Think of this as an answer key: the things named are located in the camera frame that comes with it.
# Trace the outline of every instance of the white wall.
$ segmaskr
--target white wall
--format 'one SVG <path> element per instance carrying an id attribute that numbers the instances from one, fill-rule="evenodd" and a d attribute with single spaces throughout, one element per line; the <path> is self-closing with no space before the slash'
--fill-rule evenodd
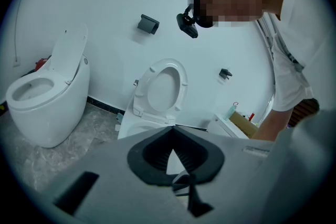
<path id="1" fill-rule="evenodd" d="M 134 80 L 156 61 L 175 58 L 189 80 L 178 124 L 206 127 L 214 112 L 225 112 L 235 101 L 238 110 L 254 112 L 257 121 L 272 95 L 272 68 L 257 27 L 198 28 L 199 37 L 192 39 L 176 22 L 186 6 L 187 0 L 22 0 L 16 39 L 22 65 L 8 66 L 6 76 L 14 80 L 32 69 L 35 61 L 51 54 L 67 24 L 79 21 L 89 29 L 84 54 L 91 64 L 91 97 L 125 110 Z M 155 35 L 137 29 L 141 14 L 160 22 Z M 233 74 L 229 81 L 218 76 L 221 68 Z M 1 85 L 1 97 L 8 82 Z"/>
<path id="2" fill-rule="evenodd" d="M 15 59 L 14 33 L 15 18 L 19 0 L 13 0 L 2 21 L 0 29 L 0 104 L 5 101 L 5 94 L 8 86 L 17 78 L 26 73 L 26 70 L 34 68 L 36 52 L 30 53 L 28 61 L 23 59 L 22 64 L 13 68 Z"/>

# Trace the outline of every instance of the man's arm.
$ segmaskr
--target man's arm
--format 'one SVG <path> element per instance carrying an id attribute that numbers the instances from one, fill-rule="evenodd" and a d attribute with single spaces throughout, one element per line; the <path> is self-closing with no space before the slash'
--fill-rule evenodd
<path id="1" fill-rule="evenodd" d="M 287 127 L 292 111 L 271 110 L 252 139 L 274 141 L 278 133 Z"/>

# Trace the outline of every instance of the wall-mounted holder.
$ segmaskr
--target wall-mounted holder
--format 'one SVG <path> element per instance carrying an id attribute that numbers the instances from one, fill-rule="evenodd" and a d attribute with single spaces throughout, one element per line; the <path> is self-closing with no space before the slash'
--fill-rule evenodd
<path id="1" fill-rule="evenodd" d="M 221 71 L 219 72 L 219 75 L 223 78 L 223 79 L 229 79 L 228 76 L 232 77 L 232 74 L 229 72 L 229 70 L 222 68 Z"/>
<path id="2" fill-rule="evenodd" d="M 159 27 L 159 22 L 144 14 L 141 15 L 141 21 L 138 23 L 138 29 L 141 29 L 149 34 L 155 34 Z"/>

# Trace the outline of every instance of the small bottle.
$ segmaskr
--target small bottle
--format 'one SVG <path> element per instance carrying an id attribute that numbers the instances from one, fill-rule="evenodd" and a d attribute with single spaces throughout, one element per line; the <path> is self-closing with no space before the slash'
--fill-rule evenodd
<path id="1" fill-rule="evenodd" d="M 233 113 L 235 113 L 237 106 L 238 106 L 238 102 L 234 102 L 233 106 L 230 107 L 230 109 L 226 112 L 226 114 L 224 116 L 225 121 L 230 119 L 230 117 L 233 115 Z"/>
<path id="2" fill-rule="evenodd" d="M 254 113 L 251 114 L 251 116 L 248 118 L 248 121 L 251 121 L 254 117 Z"/>

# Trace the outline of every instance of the white toilet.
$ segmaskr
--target white toilet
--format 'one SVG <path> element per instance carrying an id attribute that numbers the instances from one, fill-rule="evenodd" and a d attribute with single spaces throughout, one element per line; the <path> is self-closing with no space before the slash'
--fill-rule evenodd
<path id="1" fill-rule="evenodd" d="M 76 127 L 85 108 L 90 66 L 83 55 L 85 24 L 67 28 L 49 60 L 9 86 L 6 100 L 21 133 L 36 145 L 54 147 Z"/>
<path id="2" fill-rule="evenodd" d="M 183 65 L 174 59 L 163 59 L 152 65 L 139 80 L 125 115 L 118 139 L 151 129 L 174 126 L 187 95 L 188 79 Z M 172 152 L 167 174 L 184 170 Z"/>

